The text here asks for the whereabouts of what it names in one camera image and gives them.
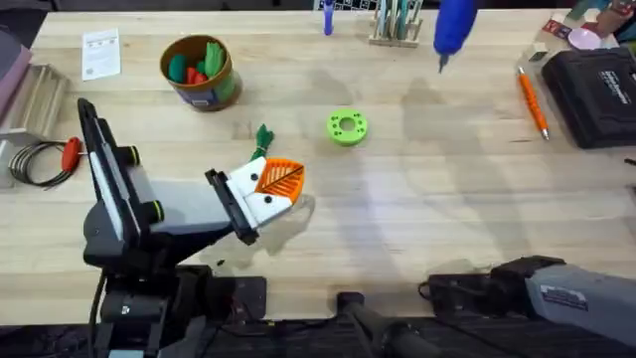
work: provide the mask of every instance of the orange pen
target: orange pen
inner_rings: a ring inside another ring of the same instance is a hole
[[[546,122],[546,118],[544,117],[544,114],[541,113],[541,109],[539,108],[535,90],[533,89],[533,85],[530,83],[530,78],[528,77],[528,75],[526,75],[524,69],[522,69],[521,67],[519,67],[519,83],[521,84],[521,88],[524,90],[524,96],[526,97],[528,108],[533,114],[533,118],[535,119],[537,128],[539,129],[541,135],[544,137],[545,140],[550,140],[550,136],[548,135],[548,123]]]

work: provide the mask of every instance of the green ring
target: green ring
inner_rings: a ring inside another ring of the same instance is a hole
[[[354,120],[352,130],[343,130],[340,123],[345,118]],[[357,110],[342,108],[331,113],[327,118],[327,133],[340,145],[356,145],[367,136],[367,119]]]

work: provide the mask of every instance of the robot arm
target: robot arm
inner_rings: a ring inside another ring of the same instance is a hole
[[[151,275],[234,232],[247,245],[257,229],[286,212],[302,191],[304,167],[257,158],[199,182],[149,179],[134,146],[118,146],[108,123],[78,101],[97,203],[84,221],[87,264]]]
[[[427,282],[436,315],[508,312],[572,324],[636,346],[636,281],[533,256],[490,274],[433,274]]]

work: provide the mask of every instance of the red handle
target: red handle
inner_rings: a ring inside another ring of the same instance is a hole
[[[62,170],[73,171],[80,162],[81,140],[77,137],[69,139],[62,152]]]

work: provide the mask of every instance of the pen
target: pen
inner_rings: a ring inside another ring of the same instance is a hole
[[[548,134],[548,123],[546,122],[546,118],[544,117],[544,114],[541,113],[541,109],[539,108],[535,90],[533,89],[533,85],[530,83],[530,78],[528,77],[528,75],[526,75],[524,69],[522,69],[521,67],[519,67],[519,83],[521,84],[521,88],[524,90],[524,96],[526,97],[528,108],[533,114],[533,118],[535,119],[535,123],[537,124],[537,129],[541,132],[541,135],[544,137],[545,140],[550,140],[550,136]]]
[[[325,35],[330,36],[334,32],[334,0],[325,0],[323,11],[325,13]]]

